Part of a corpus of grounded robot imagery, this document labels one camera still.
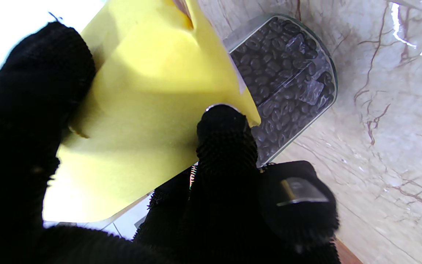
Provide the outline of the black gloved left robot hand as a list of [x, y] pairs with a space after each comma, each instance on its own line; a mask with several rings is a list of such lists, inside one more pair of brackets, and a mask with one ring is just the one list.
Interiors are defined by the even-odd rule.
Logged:
[[227, 105], [197, 125], [198, 169], [154, 190], [133, 240], [44, 227], [42, 204], [68, 118], [95, 75], [80, 34], [49, 22], [0, 69], [0, 264], [339, 264], [336, 199], [307, 161], [256, 167], [246, 117]]

